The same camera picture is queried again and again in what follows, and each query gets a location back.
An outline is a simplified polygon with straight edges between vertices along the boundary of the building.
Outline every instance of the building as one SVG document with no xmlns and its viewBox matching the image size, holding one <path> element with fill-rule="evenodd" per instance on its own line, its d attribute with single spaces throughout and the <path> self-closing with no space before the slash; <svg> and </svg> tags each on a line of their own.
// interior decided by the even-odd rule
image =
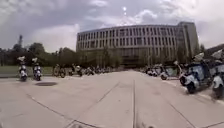
<svg viewBox="0 0 224 128">
<path fill-rule="evenodd" d="M 184 46 L 185 54 L 192 57 L 199 47 L 194 23 L 178 25 L 133 25 L 96 29 L 78 33 L 77 51 L 116 49 L 123 58 L 123 65 L 135 65 L 140 56 L 151 64 L 176 59 L 178 46 Z"/>
</svg>

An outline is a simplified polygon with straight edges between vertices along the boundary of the pavement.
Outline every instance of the pavement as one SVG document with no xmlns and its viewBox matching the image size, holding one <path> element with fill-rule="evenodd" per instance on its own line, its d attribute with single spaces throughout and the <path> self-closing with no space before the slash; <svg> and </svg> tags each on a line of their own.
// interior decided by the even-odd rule
<svg viewBox="0 0 224 128">
<path fill-rule="evenodd" d="M 0 79 L 0 128 L 223 128 L 224 102 L 135 71 Z"/>
</svg>

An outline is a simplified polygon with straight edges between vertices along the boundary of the motorcycle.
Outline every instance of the motorcycle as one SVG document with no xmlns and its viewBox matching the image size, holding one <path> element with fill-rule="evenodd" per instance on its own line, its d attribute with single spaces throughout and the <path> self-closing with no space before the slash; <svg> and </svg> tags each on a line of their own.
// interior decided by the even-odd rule
<svg viewBox="0 0 224 128">
<path fill-rule="evenodd" d="M 223 97 L 224 89 L 224 63 L 223 61 L 220 61 L 220 59 L 223 58 L 223 51 L 220 50 L 215 52 L 212 56 L 216 59 L 219 59 L 215 61 L 215 67 L 212 69 L 214 74 L 212 82 L 213 96 L 216 99 L 220 99 Z"/>
<path fill-rule="evenodd" d="M 22 82 L 25 82 L 26 80 L 27 80 L 27 72 L 26 72 L 26 66 L 25 65 L 21 65 L 21 67 L 20 67 L 20 80 L 22 81 Z"/>
<path fill-rule="evenodd" d="M 87 69 L 86 69 L 86 74 L 87 74 L 88 76 L 89 76 L 89 75 L 94 75 L 94 72 L 93 72 L 92 69 L 87 68 Z"/>
<path fill-rule="evenodd" d="M 38 65 L 38 66 L 35 66 L 34 67 L 34 78 L 37 80 L 37 81 L 41 81 L 41 67 Z"/>
<path fill-rule="evenodd" d="M 25 82 L 27 80 L 27 72 L 26 72 L 26 65 L 25 65 L 25 56 L 22 56 L 22 57 L 18 57 L 17 58 L 19 61 L 20 61 L 20 67 L 19 67 L 19 76 L 20 76 L 20 80 L 22 82 Z"/>
<path fill-rule="evenodd" d="M 197 55 L 194 62 L 187 66 L 187 72 L 180 78 L 180 82 L 184 82 L 183 86 L 187 88 L 189 94 L 211 85 L 209 62 L 204 61 L 203 56 L 204 54 Z"/>
<path fill-rule="evenodd" d="M 81 67 L 80 66 L 77 66 L 76 67 L 76 71 L 77 71 L 77 74 L 80 76 L 80 77 L 82 77 L 82 69 L 81 69 Z"/>
<path fill-rule="evenodd" d="M 66 71 L 65 68 L 61 68 L 61 67 L 55 67 L 53 70 L 53 75 L 56 77 L 61 77 L 61 78 L 65 78 L 66 75 Z"/>
<path fill-rule="evenodd" d="M 182 69 L 181 67 L 178 65 L 178 62 L 175 61 L 173 63 L 174 65 L 171 64 L 166 64 L 162 67 L 163 72 L 160 74 L 160 77 L 162 80 L 167 80 L 169 77 L 177 77 L 179 78 L 179 76 L 181 76 L 182 74 Z"/>
<path fill-rule="evenodd" d="M 65 76 L 66 76 L 65 68 L 60 68 L 59 75 L 61 76 L 61 78 L 65 78 Z"/>
</svg>

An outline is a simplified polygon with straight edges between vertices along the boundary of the window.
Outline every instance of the window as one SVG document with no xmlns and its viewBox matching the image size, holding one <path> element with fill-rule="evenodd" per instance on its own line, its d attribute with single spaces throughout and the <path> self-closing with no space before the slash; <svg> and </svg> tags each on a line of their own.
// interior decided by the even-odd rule
<svg viewBox="0 0 224 128">
<path fill-rule="evenodd" d="M 125 46 L 125 38 L 123 38 L 123 46 Z"/>
<path fill-rule="evenodd" d="M 116 30 L 116 36 L 118 36 L 118 30 Z"/>
<path fill-rule="evenodd" d="M 154 45 L 154 38 L 152 37 L 152 45 Z"/>
<path fill-rule="evenodd" d="M 172 38 L 173 46 L 174 46 L 174 38 Z"/>
<path fill-rule="evenodd" d="M 170 28 L 170 33 L 171 33 L 171 35 L 173 35 L 173 29 L 172 28 Z"/>
<path fill-rule="evenodd" d="M 148 38 L 148 45 L 150 45 L 150 38 Z"/>
<path fill-rule="evenodd" d="M 165 41 L 165 42 L 166 42 L 166 45 L 168 45 L 168 40 L 167 40 L 167 37 L 165 38 L 165 40 L 166 40 L 166 41 Z"/>
<path fill-rule="evenodd" d="M 169 45 L 171 45 L 171 38 L 169 38 Z"/>
<path fill-rule="evenodd" d="M 131 45 L 133 45 L 133 39 L 131 38 Z"/>
<path fill-rule="evenodd" d="M 136 45 L 136 42 L 137 42 L 137 39 L 136 38 L 134 38 L 134 44 Z"/>
<path fill-rule="evenodd" d="M 146 45 L 146 38 L 144 38 L 144 45 Z"/>
<path fill-rule="evenodd" d="M 128 38 L 126 39 L 126 42 L 127 42 L 127 46 L 128 46 L 129 45 L 129 39 Z"/>
<path fill-rule="evenodd" d="M 120 36 L 124 36 L 124 29 L 120 30 Z"/>
<path fill-rule="evenodd" d="M 116 39 L 116 46 L 118 46 L 118 39 Z"/>
<path fill-rule="evenodd" d="M 120 39 L 120 46 L 122 46 L 122 39 Z"/>
<path fill-rule="evenodd" d="M 156 35 L 156 28 L 153 28 L 153 30 L 154 30 L 154 34 Z"/>
<path fill-rule="evenodd" d="M 152 31 L 152 28 L 150 28 L 150 31 L 151 31 L 151 35 L 153 35 L 153 31 Z"/>
<path fill-rule="evenodd" d="M 161 46 L 161 38 L 159 37 L 159 46 Z"/>
<path fill-rule="evenodd" d="M 145 28 L 142 28 L 143 35 L 145 35 Z"/>
<path fill-rule="evenodd" d="M 158 32 L 158 35 L 160 35 L 160 31 L 159 31 L 159 28 L 157 28 L 157 32 Z"/>
<path fill-rule="evenodd" d="M 140 38 L 140 37 L 137 38 L 137 44 L 138 44 L 138 45 L 142 45 L 142 38 Z"/>
<path fill-rule="evenodd" d="M 141 28 L 139 28 L 138 30 L 139 30 L 139 35 L 142 35 L 142 31 L 141 31 Z"/>
<path fill-rule="evenodd" d="M 158 52 L 158 48 L 156 48 L 156 55 L 158 55 L 158 53 L 159 53 L 159 52 Z"/>
<path fill-rule="evenodd" d="M 165 41 L 164 41 L 164 38 L 162 38 L 162 43 L 163 43 L 163 45 L 165 45 L 165 43 L 164 43 Z"/>
<path fill-rule="evenodd" d="M 98 41 L 96 41 L 96 47 L 98 47 Z"/>
<path fill-rule="evenodd" d="M 130 36 L 132 36 L 132 29 L 130 29 Z"/>
<path fill-rule="evenodd" d="M 155 45 L 157 45 L 157 37 L 155 38 Z"/>
<path fill-rule="evenodd" d="M 146 28 L 146 33 L 147 35 L 149 35 L 149 28 Z"/>
<path fill-rule="evenodd" d="M 112 40 L 111 45 L 114 47 L 114 39 Z"/>
<path fill-rule="evenodd" d="M 126 29 L 126 32 L 125 33 L 126 33 L 126 36 L 128 36 L 128 29 Z"/>
<path fill-rule="evenodd" d="M 170 29 L 169 28 L 167 28 L 167 32 L 168 32 L 168 35 L 170 35 Z"/>
<path fill-rule="evenodd" d="M 102 47 L 102 40 L 100 40 L 100 48 Z"/>
<path fill-rule="evenodd" d="M 110 39 L 109 41 L 110 41 L 110 46 L 112 46 L 112 45 L 111 45 L 112 39 Z"/>
<path fill-rule="evenodd" d="M 135 35 L 138 35 L 138 29 L 137 28 L 135 29 L 135 32 L 136 32 Z"/>
</svg>

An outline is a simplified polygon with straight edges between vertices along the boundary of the scooter wheel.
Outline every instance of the scooter wheel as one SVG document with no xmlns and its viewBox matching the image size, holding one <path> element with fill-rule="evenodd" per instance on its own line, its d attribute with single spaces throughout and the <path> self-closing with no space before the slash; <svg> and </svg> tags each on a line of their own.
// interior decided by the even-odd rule
<svg viewBox="0 0 224 128">
<path fill-rule="evenodd" d="M 60 74 L 61 78 L 65 78 L 65 73 Z"/>
<path fill-rule="evenodd" d="M 189 94 L 194 94 L 195 93 L 196 88 L 195 88 L 193 83 L 190 83 L 189 85 L 187 85 L 187 91 L 188 91 Z"/>
<path fill-rule="evenodd" d="M 37 80 L 37 81 L 41 81 L 40 76 L 37 76 L 36 80 Z"/>
<path fill-rule="evenodd" d="M 219 85 L 218 88 L 213 88 L 214 96 L 216 99 L 220 99 L 223 96 L 223 86 Z"/>
<path fill-rule="evenodd" d="M 167 80 L 167 77 L 165 77 L 164 75 L 161 75 L 161 79 L 162 80 Z"/>
</svg>

